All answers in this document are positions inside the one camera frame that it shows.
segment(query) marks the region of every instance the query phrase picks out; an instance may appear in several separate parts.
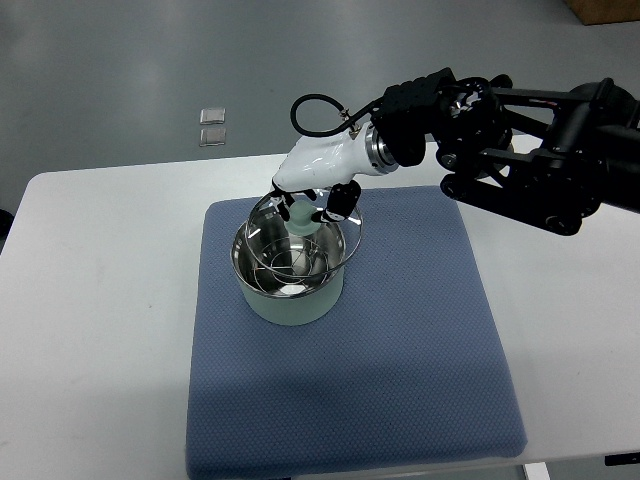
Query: blue mat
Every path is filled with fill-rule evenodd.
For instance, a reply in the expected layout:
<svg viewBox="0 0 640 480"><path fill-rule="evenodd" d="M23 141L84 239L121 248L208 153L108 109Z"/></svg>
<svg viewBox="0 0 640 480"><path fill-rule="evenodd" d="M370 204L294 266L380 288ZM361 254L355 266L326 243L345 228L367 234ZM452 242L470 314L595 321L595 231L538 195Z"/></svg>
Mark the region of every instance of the blue mat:
<svg viewBox="0 0 640 480"><path fill-rule="evenodd" d="M526 435L458 208L365 190L342 296L301 327L245 303L229 249L255 199L206 214L187 421L194 480L515 457Z"/></svg>

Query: black cable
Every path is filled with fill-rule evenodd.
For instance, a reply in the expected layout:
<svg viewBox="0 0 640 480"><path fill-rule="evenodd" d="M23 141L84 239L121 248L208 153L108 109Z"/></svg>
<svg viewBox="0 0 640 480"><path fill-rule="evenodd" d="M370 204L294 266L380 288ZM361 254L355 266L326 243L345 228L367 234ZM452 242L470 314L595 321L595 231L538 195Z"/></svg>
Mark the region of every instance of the black cable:
<svg viewBox="0 0 640 480"><path fill-rule="evenodd" d="M293 128L295 128L299 134L304 135L305 137L322 138L322 137L331 137L332 135L337 135L338 133L344 132L348 128L351 128L353 125L355 125L355 123L360 118L364 117L367 113L371 113L375 107L379 106L380 102L382 101L382 98L378 98L373 102L370 102L369 104L365 105L363 108L358 110L355 114L351 115L348 120L346 120L336 128L332 130L325 130L325 131L307 130L306 128L301 127L300 124L298 123L298 117L297 117L298 108L304 102L308 102L309 100L321 100L323 102L329 103L334 107L336 107L340 113L345 112L345 108L336 99L331 98L330 96L324 95L322 93L309 93L307 95L303 95L302 97L297 99L295 102L293 102L293 105L291 105L291 114L290 114L291 125L293 125Z"/></svg>

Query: gray floor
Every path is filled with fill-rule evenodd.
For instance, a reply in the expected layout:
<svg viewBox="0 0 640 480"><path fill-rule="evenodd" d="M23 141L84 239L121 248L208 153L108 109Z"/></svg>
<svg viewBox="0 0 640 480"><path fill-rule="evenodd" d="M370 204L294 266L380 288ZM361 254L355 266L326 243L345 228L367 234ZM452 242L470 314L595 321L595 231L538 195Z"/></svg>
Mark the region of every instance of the gray floor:
<svg viewBox="0 0 640 480"><path fill-rule="evenodd" d="M15 213L46 171L283 153L298 96L356 109L445 66L537 89L610 76L640 97L639 45L640 22L584 27L563 0L0 1L0 208ZM224 146L198 146L208 106L227 109ZM303 112L311 126L336 121L316 112ZM602 459L549 468L553 480L640 477Z"/></svg>

